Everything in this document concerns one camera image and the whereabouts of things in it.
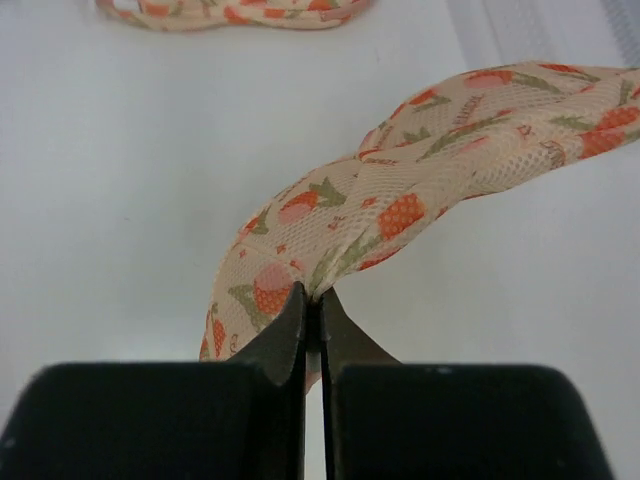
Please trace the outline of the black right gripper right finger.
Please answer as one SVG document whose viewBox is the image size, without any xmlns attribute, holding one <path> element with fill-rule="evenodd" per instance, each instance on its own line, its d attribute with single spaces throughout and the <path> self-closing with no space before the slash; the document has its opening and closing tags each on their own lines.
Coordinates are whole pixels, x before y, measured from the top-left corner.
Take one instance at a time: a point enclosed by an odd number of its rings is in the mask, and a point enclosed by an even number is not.
<svg viewBox="0 0 640 480">
<path fill-rule="evenodd" d="M 309 307 L 331 479 L 610 479 L 586 405 L 561 371 L 403 363 L 346 314 Z"/>
</svg>

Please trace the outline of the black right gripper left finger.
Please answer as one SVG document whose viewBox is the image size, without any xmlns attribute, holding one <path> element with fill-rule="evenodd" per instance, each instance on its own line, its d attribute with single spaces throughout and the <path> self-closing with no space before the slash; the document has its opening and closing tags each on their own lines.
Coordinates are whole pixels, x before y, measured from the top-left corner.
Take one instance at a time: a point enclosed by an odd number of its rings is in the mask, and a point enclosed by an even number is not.
<svg viewBox="0 0 640 480">
<path fill-rule="evenodd" d="M 19 395 L 5 479 L 300 479 L 306 295 L 224 362 L 60 363 Z"/>
</svg>

